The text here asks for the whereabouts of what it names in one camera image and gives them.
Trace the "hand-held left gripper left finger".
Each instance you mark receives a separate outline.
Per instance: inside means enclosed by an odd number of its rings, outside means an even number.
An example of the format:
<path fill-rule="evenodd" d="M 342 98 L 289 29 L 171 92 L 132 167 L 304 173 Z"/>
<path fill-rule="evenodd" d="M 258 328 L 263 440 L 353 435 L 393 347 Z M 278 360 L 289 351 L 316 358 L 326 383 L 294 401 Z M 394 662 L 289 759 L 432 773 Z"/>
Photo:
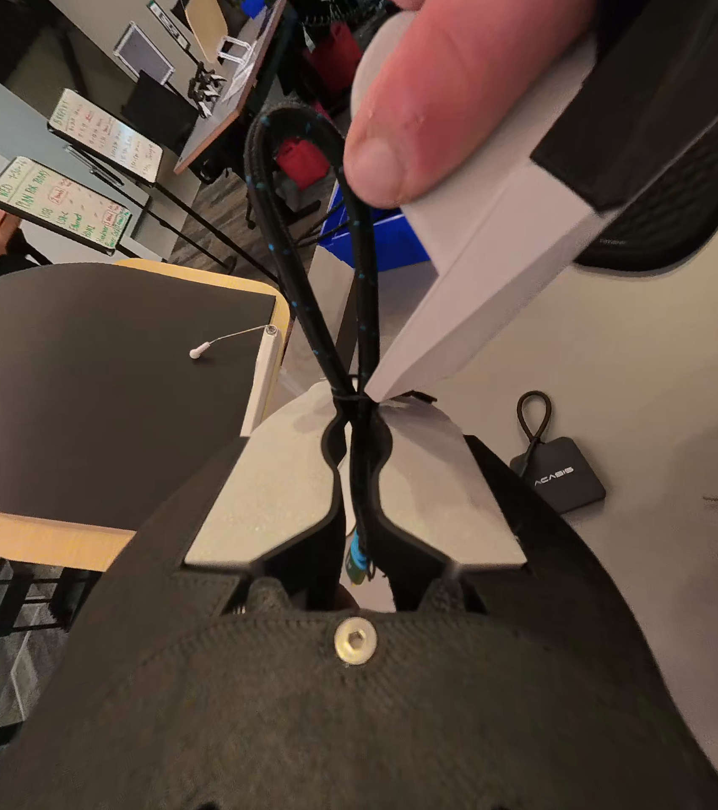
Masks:
<path fill-rule="evenodd" d="M 317 382 L 252 431 L 185 554 L 196 569 L 246 570 L 289 541 L 333 526 L 344 540 L 342 485 L 323 441 L 337 418 Z"/>

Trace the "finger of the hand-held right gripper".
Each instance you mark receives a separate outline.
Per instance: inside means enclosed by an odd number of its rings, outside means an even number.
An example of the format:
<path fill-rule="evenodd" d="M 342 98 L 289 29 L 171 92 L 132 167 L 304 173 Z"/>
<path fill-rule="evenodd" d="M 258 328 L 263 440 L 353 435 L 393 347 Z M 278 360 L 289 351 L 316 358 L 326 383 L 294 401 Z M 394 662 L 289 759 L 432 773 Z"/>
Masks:
<path fill-rule="evenodd" d="M 383 401 L 462 369 L 592 240 L 603 220 L 531 153 L 595 62 L 584 40 L 538 80 L 484 145 L 403 207 L 436 279 L 367 385 Z"/>

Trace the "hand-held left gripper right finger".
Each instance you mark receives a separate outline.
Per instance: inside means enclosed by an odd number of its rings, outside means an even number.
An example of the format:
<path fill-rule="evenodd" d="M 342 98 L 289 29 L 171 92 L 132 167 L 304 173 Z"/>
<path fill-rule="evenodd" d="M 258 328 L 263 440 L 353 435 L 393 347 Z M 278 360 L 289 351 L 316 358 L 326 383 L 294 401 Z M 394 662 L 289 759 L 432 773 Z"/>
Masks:
<path fill-rule="evenodd" d="M 369 552 L 391 579 L 435 579 L 526 564 L 461 429 L 413 399 L 374 409 Z"/>

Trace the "black adapter hub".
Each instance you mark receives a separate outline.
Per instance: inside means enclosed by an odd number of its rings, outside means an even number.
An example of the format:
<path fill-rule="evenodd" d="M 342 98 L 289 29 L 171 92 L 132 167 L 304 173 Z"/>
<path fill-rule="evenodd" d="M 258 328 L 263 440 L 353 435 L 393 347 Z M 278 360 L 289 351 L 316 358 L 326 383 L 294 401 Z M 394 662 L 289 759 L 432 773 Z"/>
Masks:
<path fill-rule="evenodd" d="M 541 400 L 545 414 L 532 430 L 524 413 L 529 400 Z M 552 419 L 553 404 L 539 390 L 522 394 L 516 406 L 520 429 L 527 440 L 526 451 L 509 462 L 509 468 L 560 515 L 594 505 L 606 498 L 606 490 L 582 451 L 570 437 L 545 440 Z"/>

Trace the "black twist tie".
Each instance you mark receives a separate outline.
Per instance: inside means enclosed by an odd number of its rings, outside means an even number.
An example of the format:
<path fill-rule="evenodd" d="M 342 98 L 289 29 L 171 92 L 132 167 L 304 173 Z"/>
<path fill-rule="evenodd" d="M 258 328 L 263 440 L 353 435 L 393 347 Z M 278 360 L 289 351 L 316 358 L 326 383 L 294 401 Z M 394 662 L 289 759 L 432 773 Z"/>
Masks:
<path fill-rule="evenodd" d="M 348 391 L 346 393 L 335 392 L 333 393 L 332 396 L 334 402 L 339 402 L 343 404 L 367 403 L 370 407 L 375 407 L 379 405 L 379 402 L 373 400 L 365 392 L 359 392 L 356 390 Z M 416 400 L 418 402 L 423 402 L 430 406 L 436 403 L 436 397 L 433 397 L 430 394 L 425 394 L 424 392 L 417 390 L 407 391 L 403 394 L 399 394 L 393 397 L 392 399 L 393 401 L 400 401 L 407 398 Z"/>

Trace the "person's right hand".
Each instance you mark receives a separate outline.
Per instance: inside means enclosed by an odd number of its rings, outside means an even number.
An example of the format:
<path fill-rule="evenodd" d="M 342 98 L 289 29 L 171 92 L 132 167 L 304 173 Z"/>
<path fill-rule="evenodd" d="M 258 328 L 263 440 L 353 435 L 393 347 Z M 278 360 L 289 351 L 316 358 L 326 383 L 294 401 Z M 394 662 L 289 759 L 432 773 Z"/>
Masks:
<path fill-rule="evenodd" d="M 596 19 L 594 1 L 396 2 L 415 16 L 347 134 L 347 184 L 374 208 L 434 188 Z"/>

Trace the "blue plastic bin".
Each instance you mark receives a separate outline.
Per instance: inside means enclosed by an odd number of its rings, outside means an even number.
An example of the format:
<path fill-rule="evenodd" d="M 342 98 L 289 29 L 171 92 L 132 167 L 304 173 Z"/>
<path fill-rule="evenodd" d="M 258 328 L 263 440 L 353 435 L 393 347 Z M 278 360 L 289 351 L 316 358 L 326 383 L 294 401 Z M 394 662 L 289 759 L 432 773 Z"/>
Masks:
<path fill-rule="evenodd" d="M 399 209 L 372 209 L 374 240 L 379 272 L 410 267 L 429 260 L 404 213 Z M 317 245 L 350 267 L 355 266 L 352 239 L 339 185 L 331 197 L 328 216 L 317 238 Z"/>

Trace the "black wood-edged board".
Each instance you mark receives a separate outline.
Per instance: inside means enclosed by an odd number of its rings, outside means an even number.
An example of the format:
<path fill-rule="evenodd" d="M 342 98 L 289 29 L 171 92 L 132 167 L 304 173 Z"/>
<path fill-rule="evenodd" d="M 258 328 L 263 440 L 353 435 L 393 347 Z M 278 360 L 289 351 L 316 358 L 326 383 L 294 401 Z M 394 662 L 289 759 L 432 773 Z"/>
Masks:
<path fill-rule="evenodd" d="M 261 333 L 190 350 L 272 324 L 276 378 L 289 321 L 269 284 L 141 258 L 0 277 L 0 558 L 106 570 L 240 437 Z"/>

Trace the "red chair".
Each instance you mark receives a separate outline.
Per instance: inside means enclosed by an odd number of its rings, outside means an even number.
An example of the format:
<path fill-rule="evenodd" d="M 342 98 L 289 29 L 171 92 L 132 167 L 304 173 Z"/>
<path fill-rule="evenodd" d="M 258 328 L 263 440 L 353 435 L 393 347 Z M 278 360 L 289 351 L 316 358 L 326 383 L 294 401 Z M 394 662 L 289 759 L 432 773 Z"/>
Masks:
<path fill-rule="evenodd" d="M 324 179 L 331 165 L 312 143 L 300 138 L 284 140 L 274 157 L 279 169 L 292 180 L 300 191 Z"/>

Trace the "whiteboard with green notes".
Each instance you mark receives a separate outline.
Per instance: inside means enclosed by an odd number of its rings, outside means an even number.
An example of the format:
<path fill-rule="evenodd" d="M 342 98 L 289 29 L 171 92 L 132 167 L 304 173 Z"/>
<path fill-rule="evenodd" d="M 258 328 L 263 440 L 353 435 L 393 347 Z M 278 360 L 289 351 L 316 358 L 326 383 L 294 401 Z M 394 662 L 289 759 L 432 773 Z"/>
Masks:
<path fill-rule="evenodd" d="M 0 173 L 0 210 L 112 256 L 133 214 L 129 208 L 28 157 Z"/>

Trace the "whiteboard on stand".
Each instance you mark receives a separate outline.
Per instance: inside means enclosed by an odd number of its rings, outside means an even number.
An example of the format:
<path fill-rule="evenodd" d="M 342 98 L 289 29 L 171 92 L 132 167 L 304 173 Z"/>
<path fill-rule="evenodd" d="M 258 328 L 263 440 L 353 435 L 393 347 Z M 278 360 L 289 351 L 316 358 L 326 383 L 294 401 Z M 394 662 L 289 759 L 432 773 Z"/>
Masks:
<path fill-rule="evenodd" d="M 70 88 L 60 94 L 48 128 L 134 180 L 153 186 L 158 179 L 162 147 Z"/>

